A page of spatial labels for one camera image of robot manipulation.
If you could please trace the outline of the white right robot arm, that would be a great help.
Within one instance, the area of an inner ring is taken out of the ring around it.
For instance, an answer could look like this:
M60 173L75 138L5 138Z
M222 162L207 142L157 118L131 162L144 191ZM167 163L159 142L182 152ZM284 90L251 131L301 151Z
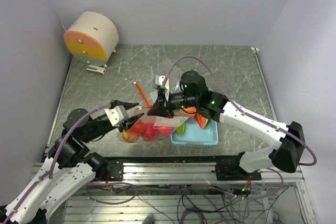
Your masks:
M173 118L178 110L194 107L206 119L238 127L268 144L267 148L237 155L231 167L236 179L263 168L276 167L286 173L297 170L305 143L301 124L280 123L247 110L209 89L204 77L193 70L182 74L181 92L170 93L167 82L164 76L154 78L158 95L148 115Z

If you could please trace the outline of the clear zip top bag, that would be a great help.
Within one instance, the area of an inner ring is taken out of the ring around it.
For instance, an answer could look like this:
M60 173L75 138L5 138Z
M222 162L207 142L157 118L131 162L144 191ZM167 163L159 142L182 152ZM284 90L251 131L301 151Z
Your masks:
M135 108L132 115L139 115L140 113L143 113L144 115L139 118L129 130L120 134L120 140L126 143L138 143L143 141L153 142L170 136L173 132L178 134L184 133L185 122L192 118L192 115L187 114L184 111L178 111L175 114L175 117L171 119L148 116L147 112L149 109L153 108L153 102L146 97L138 80L133 80L133 84L136 86L144 100L144 105Z

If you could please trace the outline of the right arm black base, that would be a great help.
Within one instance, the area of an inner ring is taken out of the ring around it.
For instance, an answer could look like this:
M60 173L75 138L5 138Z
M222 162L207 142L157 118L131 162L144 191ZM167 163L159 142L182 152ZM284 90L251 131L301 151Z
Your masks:
M237 155L224 155L219 156L214 170L218 181L234 181L234 180L247 180L251 178L252 180L261 180L261 174L257 171L248 173L244 171L240 166L239 162L242 155L245 152L240 152Z

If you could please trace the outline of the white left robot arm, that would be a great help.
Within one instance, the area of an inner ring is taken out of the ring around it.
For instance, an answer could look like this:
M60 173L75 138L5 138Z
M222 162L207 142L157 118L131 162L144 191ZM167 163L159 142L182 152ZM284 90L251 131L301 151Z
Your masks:
M113 100L91 111L75 109L62 136L50 148L41 168L25 189L1 206L1 223L46 223L53 212L83 185L108 177L109 163L86 143L117 129L124 132L142 116L129 116L138 103Z

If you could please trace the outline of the orange fruit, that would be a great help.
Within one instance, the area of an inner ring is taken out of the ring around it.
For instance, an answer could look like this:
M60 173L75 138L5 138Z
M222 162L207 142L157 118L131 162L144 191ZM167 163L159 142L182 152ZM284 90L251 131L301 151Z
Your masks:
M182 109L184 113L188 115L188 119L191 120L195 117L196 114L196 108L195 107L189 107Z

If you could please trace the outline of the red apple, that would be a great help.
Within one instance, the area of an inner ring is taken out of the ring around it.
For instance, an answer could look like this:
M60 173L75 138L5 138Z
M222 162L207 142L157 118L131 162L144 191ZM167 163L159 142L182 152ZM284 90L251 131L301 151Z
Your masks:
M173 127L167 127L167 126L160 126L159 132L163 136L168 136L174 132L175 128Z
M162 138L162 135L153 123L146 123L146 130L141 134L141 137L144 141L158 141Z
M128 130L129 141L136 142L140 135L146 130L146 124L142 121L137 121L134 125Z
M126 142L128 142L131 139L131 136L128 134L128 132L122 132L121 136Z

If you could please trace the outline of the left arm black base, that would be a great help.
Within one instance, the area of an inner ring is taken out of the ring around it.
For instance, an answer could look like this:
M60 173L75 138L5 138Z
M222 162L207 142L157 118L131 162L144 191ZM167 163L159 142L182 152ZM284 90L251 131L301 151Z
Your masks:
M84 158L93 172L94 182L121 182L123 180L123 165L116 159L105 158L94 152Z

